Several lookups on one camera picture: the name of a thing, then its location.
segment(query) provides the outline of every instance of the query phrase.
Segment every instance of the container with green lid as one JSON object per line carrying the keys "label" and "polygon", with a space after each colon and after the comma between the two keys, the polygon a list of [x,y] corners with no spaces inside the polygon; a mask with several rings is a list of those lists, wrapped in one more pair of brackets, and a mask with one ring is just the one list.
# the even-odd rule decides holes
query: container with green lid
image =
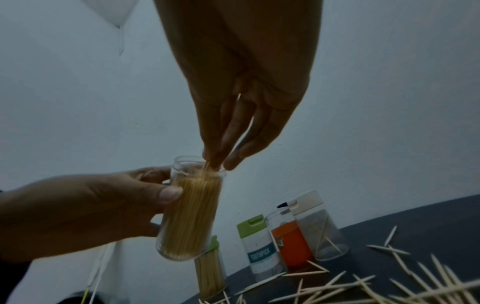
{"label": "container with green lid", "polygon": [[236,226],[257,281],[283,271],[284,266],[263,215],[257,215]]}
{"label": "container with green lid", "polygon": [[226,287],[225,267],[220,254],[220,242],[217,236],[210,239],[210,246],[206,251],[195,259],[196,278],[200,290],[200,299],[209,299]]}

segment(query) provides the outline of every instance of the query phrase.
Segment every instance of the wall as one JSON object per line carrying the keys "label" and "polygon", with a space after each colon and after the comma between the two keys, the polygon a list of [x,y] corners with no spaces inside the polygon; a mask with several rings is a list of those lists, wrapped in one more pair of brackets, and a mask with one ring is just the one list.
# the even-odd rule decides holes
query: wall
{"label": "wall", "polygon": [[[201,152],[151,1],[133,12],[120,57],[118,33],[81,5],[0,4],[4,189]],[[326,1],[323,17],[305,99],[227,178],[214,233],[228,274],[248,264],[235,224],[313,188],[340,227],[480,192],[480,4]],[[94,254],[34,263],[11,302],[81,289]],[[196,288],[193,263],[160,258],[145,238],[119,244],[101,286],[135,304],[178,303]]]}

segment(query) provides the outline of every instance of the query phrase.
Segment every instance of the teal label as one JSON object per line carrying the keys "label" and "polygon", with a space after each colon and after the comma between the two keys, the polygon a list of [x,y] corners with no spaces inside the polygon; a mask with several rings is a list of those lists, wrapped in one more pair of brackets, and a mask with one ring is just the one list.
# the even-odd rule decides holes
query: teal label
{"label": "teal label", "polygon": [[272,256],[275,252],[275,245],[273,242],[271,242],[265,247],[262,247],[252,252],[248,252],[248,259],[250,260],[250,264],[258,263]]}

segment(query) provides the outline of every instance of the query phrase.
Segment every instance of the dark tabletop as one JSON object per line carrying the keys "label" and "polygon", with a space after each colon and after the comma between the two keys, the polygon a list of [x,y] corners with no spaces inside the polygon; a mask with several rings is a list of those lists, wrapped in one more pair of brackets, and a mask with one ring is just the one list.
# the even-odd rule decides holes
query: dark tabletop
{"label": "dark tabletop", "polygon": [[[411,253],[411,256],[402,255],[403,261],[431,287],[434,287],[432,282],[417,264],[423,263],[441,280],[432,262],[431,253],[463,281],[480,277],[480,195],[476,195],[390,214],[341,229],[350,251],[342,257],[320,263],[330,274],[303,276],[303,286],[323,285],[346,270],[347,273],[337,284],[355,281],[352,274],[360,277],[375,274],[371,288],[384,296],[403,296],[389,278],[396,279],[413,292],[424,291],[403,272],[393,255],[365,247],[366,244],[383,246],[395,225],[398,229],[390,242],[391,245]],[[301,277],[280,277],[246,292],[243,298],[246,304],[264,304],[273,298],[295,293],[300,279]],[[246,267],[227,278],[227,294],[233,296],[253,283],[255,280],[250,267]],[[472,293],[479,298],[480,292]],[[359,298],[367,296],[359,288],[352,288],[324,302]],[[235,303],[236,299],[237,297],[233,296],[230,302]],[[184,302],[190,303],[197,304],[198,296]],[[293,299],[280,303],[293,303]]]}

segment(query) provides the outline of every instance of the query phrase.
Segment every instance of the clear plastic container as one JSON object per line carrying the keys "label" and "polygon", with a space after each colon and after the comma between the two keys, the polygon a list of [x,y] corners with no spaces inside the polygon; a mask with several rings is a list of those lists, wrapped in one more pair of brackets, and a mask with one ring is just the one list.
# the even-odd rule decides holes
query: clear plastic container
{"label": "clear plastic container", "polygon": [[347,253],[347,242],[330,218],[316,190],[287,202],[287,205],[316,260],[329,260]]}
{"label": "clear plastic container", "polygon": [[195,259],[195,270],[200,299],[209,299],[227,287],[224,261],[216,235],[211,237],[206,252]]}
{"label": "clear plastic container", "polygon": [[263,215],[252,217],[236,227],[257,282],[284,270],[282,258]]}
{"label": "clear plastic container", "polygon": [[203,169],[204,164],[201,157],[180,156],[172,166],[171,185],[182,187],[183,194],[165,209],[156,238],[156,249],[167,259],[194,259],[210,244],[226,173]]}
{"label": "clear plastic container", "polygon": [[308,267],[307,261],[314,257],[290,209],[279,208],[269,214],[266,221],[288,269],[297,271]]}

